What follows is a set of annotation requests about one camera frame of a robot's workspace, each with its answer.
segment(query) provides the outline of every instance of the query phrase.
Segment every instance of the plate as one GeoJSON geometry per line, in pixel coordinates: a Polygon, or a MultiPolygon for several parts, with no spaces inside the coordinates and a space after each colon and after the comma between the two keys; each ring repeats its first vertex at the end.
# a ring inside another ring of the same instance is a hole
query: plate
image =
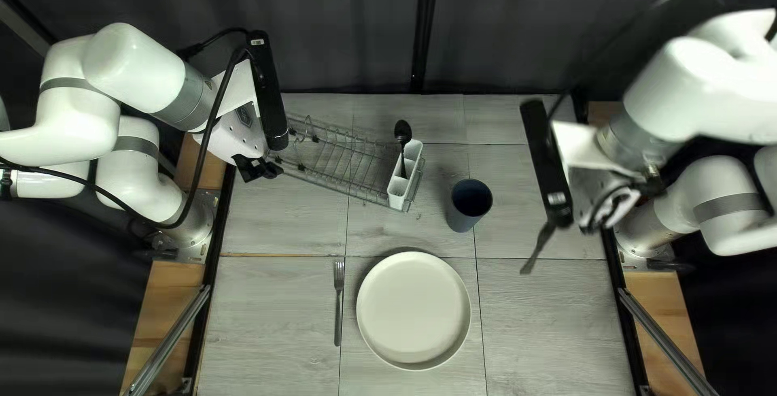
{"type": "Polygon", "coordinates": [[[364,342],[381,360],[403,370],[429,370],[461,348],[471,303],[450,265],[429,253],[402,252],[367,273],[356,320],[364,342]]]}

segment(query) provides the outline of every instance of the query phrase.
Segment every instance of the wire dish rack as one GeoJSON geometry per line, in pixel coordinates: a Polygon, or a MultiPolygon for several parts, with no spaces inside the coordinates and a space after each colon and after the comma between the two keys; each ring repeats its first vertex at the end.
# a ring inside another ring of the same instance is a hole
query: wire dish rack
{"type": "MultiPolygon", "coordinates": [[[[389,205],[389,181],[399,161],[399,143],[377,143],[351,130],[314,122],[310,116],[287,115],[289,135],[295,137],[281,152],[269,156],[283,166],[284,174],[364,202],[389,205]]],[[[402,212],[415,199],[425,160],[418,158],[408,183],[402,212]]]]}

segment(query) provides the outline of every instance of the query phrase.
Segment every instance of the gray wood-grain tile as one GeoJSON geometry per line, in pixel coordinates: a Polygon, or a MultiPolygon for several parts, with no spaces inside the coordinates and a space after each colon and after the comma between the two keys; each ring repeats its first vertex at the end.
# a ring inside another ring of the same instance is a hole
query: gray wood-grain tile
{"type": "Polygon", "coordinates": [[[634,394],[607,263],[478,260],[490,396],[634,394]]]}
{"type": "Polygon", "coordinates": [[[438,257],[473,258],[472,232],[457,233],[445,222],[445,200],[469,176],[466,145],[425,144],[421,185],[407,213],[351,198],[346,255],[379,256],[397,247],[417,247],[438,257]]]}
{"type": "Polygon", "coordinates": [[[352,94],[281,94],[287,113],[307,116],[316,121],[342,128],[354,127],[354,100],[352,94]]]}
{"type": "Polygon", "coordinates": [[[467,143],[464,101],[460,94],[355,96],[354,128],[372,140],[395,141],[397,120],[410,123],[413,138],[423,143],[467,143]]]}
{"type": "MultiPolygon", "coordinates": [[[[469,174],[493,193],[491,211],[475,225],[478,258],[528,258],[545,223],[545,209],[527,145],[471,145],[469,174]]],[[[540,258],[603,259],[598,235],[557,230],[540,258]]]]}
{"type": "Polygon", "coordinates": [[[527,144],[520,105],[542,96],[464,96],[467,143],[527,144]]]}
{"type": "Polygon", "coordinates": [[[221,258],[199,394],[337,395],[335,260],[221,258]]]}
{"type": "Polygon", "coordinates": [[[358,286],[381,258],[346,258],[346,285],[343,312],[343,349],[340,360],[341,396],[448,396],[486,394],[483,370],[482,336],[478,282],[474,259],[446,259],[461,275],[469,292],[472,319],[461,350],[448,362],[423,372],[408,372],[381,361],[364,343],[356,322],[358,286]]]}
{"type": "Polygon", "coordinates": [[[237,176],[221,252],[342,255],[347,216],[345,194],[285,175],[237,176]]]}

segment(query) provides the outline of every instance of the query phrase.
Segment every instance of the fork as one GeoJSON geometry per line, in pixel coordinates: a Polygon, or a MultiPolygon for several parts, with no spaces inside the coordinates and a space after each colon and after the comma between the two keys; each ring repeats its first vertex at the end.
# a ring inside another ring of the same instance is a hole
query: fork
{"type": "Polygon", "coordinates": [[[343,288],[345,286],[345,262],[335,262],[335,291],[337,294],[337,304],[335,306],[335,346],[340,346],[343,337],[343,312],[340,309],[340,302],[343,299],[343,288]]]}

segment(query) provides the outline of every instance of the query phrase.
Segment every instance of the black spoon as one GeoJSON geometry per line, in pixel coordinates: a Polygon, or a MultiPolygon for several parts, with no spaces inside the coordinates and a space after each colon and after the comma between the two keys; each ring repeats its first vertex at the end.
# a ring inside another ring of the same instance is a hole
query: black spoon
{"type": "Polygon", "coordinates": [[[399,120],[394,125],[394,138],[402,145],[402,178],[407,179],[407,171],[405,170],[405,145],[413,139],[413,131],[410,129],[410,124],[407,121],[399,120]]]}

